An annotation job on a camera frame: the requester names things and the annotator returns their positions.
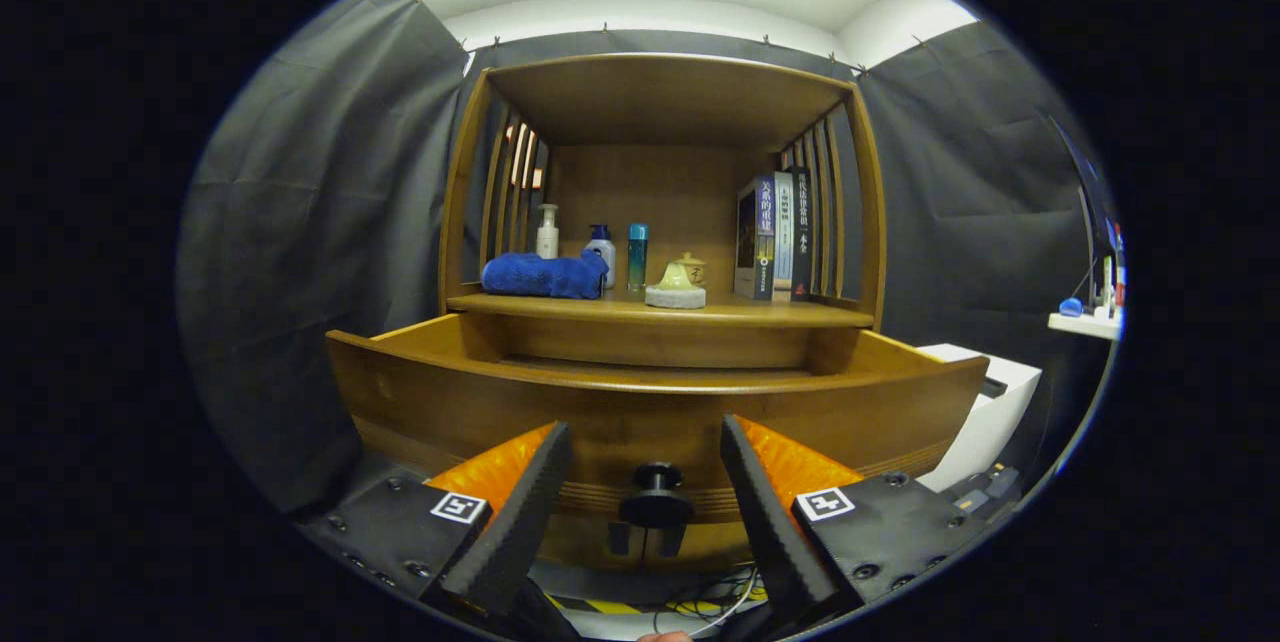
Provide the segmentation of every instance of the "folded towel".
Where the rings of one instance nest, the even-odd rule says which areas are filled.
[[[538,254],[499,254],[480,272],[480,285],[490,295],[566,297],[598,299],[609,265],[594,249],[580,260],[544,260]]]

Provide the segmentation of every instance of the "white box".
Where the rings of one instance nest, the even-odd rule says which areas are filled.
[[[984,356],[983,352],[966,350],[956,345],[928,345],[916,347],[918,350],[942,361],[972,359]],[[1014,430],[1018,427],[1027,411],[1032,393],[1039,382],[1041,370],[1019,364],[1016,361],[1001,359],[997,356],[986,356],[991,359],[987,368],[987,377],[997,379],[1009,384],[1007,390],[1001,396],[978,395],[969,409],[969,417],[956,434],[955,441],[942,455],[933,472],[920,474],[916,480],[929,490],[941,492],[952,483],[986,472],[996,462],[996,455],[1007,445]]]

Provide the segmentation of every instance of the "white shelf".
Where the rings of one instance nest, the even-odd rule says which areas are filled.
[[[1119,340],[1120,327],[1124,327],[1124,317],[1097,318],[1097,317],[1066,317],[1066,315],[1048,315],[1048,326],[1061,329],[1065,333],[1076,335],[1089,335],[1103,338],[1103,340]]]
[[[927,352],[938,359],[957,361],[972,359],[983,356],[983,352],[968,350],[956,345],[928,345],[916,347],[916,350]],[[1005,449],[1018,423],[1027,413],[1030,404],[1032,393],[1041,379],[1041,370],[1029,364],[1016,363],[1014,359],[1002,359],[997,356],[986,356],[991,359],[987,367],[987,377],[997,379],[1007,384],[1005,393],[1000,396],[978,395],[969,417],[965,418],[964,427],[956,434],[955,441],[947,449],[947,454],[938,460],[937,468],[928,474],[920,474],[918,481],[929,490],[938,492],[960,482],[969,474],[984,472],[992,463],[997,462],[1000,451]]]

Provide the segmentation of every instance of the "lotion bottle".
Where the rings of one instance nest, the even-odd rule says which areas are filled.
[[[558,208],[556,205],[539,205],[538,210],[543,214],[543,223],[538,226],[538,240],[534,251],[540,258],[556,260],[559,256],[559,229],[556,228],[556,211]]]
[[[582,249],[594,249],[595,254],[602,256],[604,263],[609,265],[609,272],[604,276],[604,288],[605,290],[612,290],[613,269],[617,267],[614,260],[617,260],[618,251],[613,247],[613,242],[609,240],[608,224],[593,224],[591,240]]]

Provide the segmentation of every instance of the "wooden drawer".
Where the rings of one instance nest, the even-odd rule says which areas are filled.
[[[778,367],[581,363],[521,354],[529,327],[512,322],[461,313],[371,340],[329,333],[329,354],[365,442],[426,474],[567,422],[573,464],[558,514],[602,528],[631,492],[631,472],[654,459],[685,472],[695,523],[740,522],[719,460],[726,413],[861,474],[923,474],[959,434],[987,370],[986,358],[943,363],[858,327],[796,329],[796,352]],[[614,333],[621,340],[625,329]]]

